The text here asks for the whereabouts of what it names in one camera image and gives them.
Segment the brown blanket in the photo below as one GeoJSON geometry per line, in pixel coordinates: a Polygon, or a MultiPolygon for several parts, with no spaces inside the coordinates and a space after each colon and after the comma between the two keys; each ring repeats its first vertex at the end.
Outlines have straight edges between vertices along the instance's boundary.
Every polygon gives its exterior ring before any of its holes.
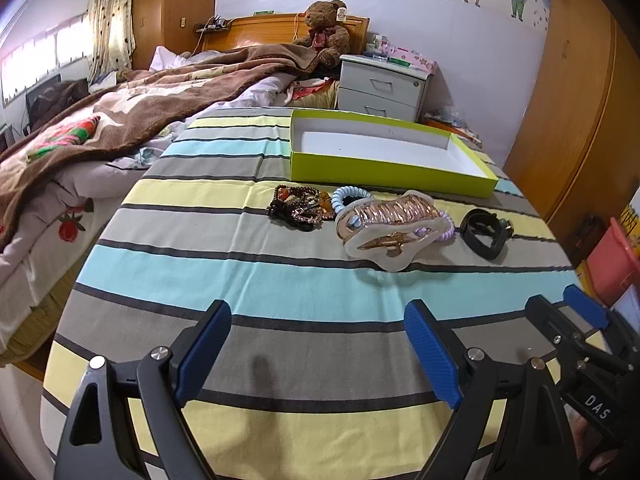
{"type": "Polygon", "coordinates": [[[313,48],[258,44],[155,73],[125,70],[123,82],[67,107],[1,155],[1,245],[14,237],[38,186],[63,168],[122,157],[172,122],[215,102],[231,101],[262,78],[274,73],[310,74],[319,63],[313,48]],[[56,148],[33,162],[27,159],[27,152],[55,130],[93,117],[98,124],[86,142],[56,148]]]}

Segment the pink plastic bucket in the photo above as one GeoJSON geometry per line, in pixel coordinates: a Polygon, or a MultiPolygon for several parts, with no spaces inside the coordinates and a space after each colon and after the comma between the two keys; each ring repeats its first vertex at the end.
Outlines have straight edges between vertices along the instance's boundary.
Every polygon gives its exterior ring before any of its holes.
{"type": "Polygon", "coordinates": [[[638,250],[615,218],[586,263],[593,290],[608,307],[631,285],[639,286],[638,250]]]}

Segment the patterned curtain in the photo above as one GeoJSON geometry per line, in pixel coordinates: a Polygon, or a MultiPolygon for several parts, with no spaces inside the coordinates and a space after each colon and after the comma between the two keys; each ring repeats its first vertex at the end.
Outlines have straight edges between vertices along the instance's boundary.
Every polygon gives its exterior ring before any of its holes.
{"type": "Polygon", "coordinates": [[[131,67],[136,48],[132,0],[89,0],[92,32],[89,78],[98,82],[113,70],[131,67]]]}

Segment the white drawer nightstand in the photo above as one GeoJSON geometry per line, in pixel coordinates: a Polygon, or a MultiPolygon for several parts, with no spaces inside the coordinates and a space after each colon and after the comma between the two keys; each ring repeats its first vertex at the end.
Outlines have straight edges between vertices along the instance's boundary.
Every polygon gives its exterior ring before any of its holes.
{"type": "Polygon", "coordinates": [[[417,122],[431,75],[363,55],[341,55],[337,108],[417,122]]]}

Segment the lime green tray box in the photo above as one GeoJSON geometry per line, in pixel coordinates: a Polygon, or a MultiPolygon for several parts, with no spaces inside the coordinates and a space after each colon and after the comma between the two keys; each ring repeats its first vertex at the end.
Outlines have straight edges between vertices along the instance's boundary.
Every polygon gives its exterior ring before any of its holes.
{"type": "Polygon", "coordinates": [[[498,177],[454,134],[339,110],[293,110],[291,179],[488,198],[498,177]]]}

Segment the brown teddy bear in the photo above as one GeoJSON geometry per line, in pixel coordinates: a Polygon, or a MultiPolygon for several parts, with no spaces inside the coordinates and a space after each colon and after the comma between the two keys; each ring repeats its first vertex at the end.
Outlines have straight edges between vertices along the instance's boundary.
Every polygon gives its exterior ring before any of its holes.
{"type": "Polygon", "coordinates": [[[294,44],[314,48],[319,62],[334,68],[342,54],[350,52],[349,31],[340,21],[346,16],[346,3],[342,0],[318,0],[305,11],[304,22],[308,28],[306,36],[297,38],[294,44]]]}

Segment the black fitness band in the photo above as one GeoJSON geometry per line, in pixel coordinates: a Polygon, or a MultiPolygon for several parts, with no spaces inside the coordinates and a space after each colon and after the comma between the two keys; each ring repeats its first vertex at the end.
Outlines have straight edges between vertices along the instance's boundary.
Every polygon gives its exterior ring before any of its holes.
{"type": "Polygon", "coordinates": [[[480,208],[470,210],[460,224],[460,235],[465,244],[480,258],[488,261],[500,256],[513,233],[509,220],[480,208]]]}

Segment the orange basin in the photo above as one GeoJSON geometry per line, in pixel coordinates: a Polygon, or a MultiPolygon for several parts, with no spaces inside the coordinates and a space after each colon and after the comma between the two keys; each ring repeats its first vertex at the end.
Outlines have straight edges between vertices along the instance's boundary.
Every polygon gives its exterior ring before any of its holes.
{"type": "Polygon", "coordinates": [[[480,137],[477,136],[474,132],[472,132],[469,128],[456,127],[456,126],[447,124],[446,122],[441,122],[440,120],[433,119],[433,118],[423,118],[421,122],[424,126],[429,126],[429,127],[433,127],[433,128],[437,128],[440,130],[445,130],[450,133],[453,133],[459,138],[465,141],[471,142],[478,148],[483,147],[483,142],[482,140],[480,140],[480,137]]]}

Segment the pink floral box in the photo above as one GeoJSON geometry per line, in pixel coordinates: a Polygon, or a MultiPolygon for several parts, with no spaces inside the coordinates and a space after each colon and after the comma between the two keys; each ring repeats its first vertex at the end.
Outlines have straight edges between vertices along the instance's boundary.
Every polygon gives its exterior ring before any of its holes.
{"type": "Polygon", "coordinates": [[[409,50],[394,44],[382,44],[379,48],[371,48],[370,53],[380,56],[383,60],[400,66],[414,68],[421,72],[434,75],[437,72],[437,63],[430,60],[415,50],[409,50]]]}

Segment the large beige hair claw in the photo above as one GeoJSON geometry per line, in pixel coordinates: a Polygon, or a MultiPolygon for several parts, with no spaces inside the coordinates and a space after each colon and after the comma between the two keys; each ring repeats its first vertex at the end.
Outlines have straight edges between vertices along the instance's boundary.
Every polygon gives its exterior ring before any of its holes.
{"type": "Polygon", "coordinates": [[[369,260],[387,272],[405,270],[428,245],[454,234],[448,214],[418,191],[378,200],[363,188],[342,186],[332,194],[331,205],[346,255],[369,260]]]}

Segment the wooden wardrobe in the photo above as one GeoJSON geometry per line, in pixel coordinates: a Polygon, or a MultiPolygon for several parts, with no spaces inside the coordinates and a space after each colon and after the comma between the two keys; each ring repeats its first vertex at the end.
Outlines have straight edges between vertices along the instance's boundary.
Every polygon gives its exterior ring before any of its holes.
{"type": "Polygon", "coordinates": [[[506,174],[571,263],[639,186],[639,55],[602,0],[551,0],[544,54],[506,174]]]}

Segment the wooden headboard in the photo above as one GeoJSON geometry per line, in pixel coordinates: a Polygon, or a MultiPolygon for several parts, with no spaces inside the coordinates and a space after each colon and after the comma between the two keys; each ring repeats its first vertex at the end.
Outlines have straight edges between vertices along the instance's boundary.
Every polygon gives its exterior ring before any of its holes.
{"type": "MultiPolygon", "coordinates": [[[[370,18],[347,15],[344,26],[349,31],[350,52],[361,54],[367,43],[370,18]]],[[[234,18],[225,29],[207,29],[202,50],[230,51],[254,44],[290,44],[306,36],[308,27],[303,13],[262,14],[234,18]]]]}

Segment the striped table cloth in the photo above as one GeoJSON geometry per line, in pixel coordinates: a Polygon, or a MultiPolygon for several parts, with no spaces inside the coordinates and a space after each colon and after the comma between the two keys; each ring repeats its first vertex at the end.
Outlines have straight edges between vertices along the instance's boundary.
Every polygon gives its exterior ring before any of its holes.
{"type": "Polygon", "coordinates": [[[455,239],[388,273],[347,258],[332,223],[304,233],[268,218],[290,176],[290,122],[276,108],[210,113],[124,199],[54,337],[40,412],[50,452],[90,359],[140,359],[217,299],[232,329],[184,414],[226,479],[412,478],[450,415],[402,326],[413,299],[495,360],[550,358],[526,301],[559,301],[577,278],[512,182],[483,202],[514,229],[497,259],[455,239]]]}

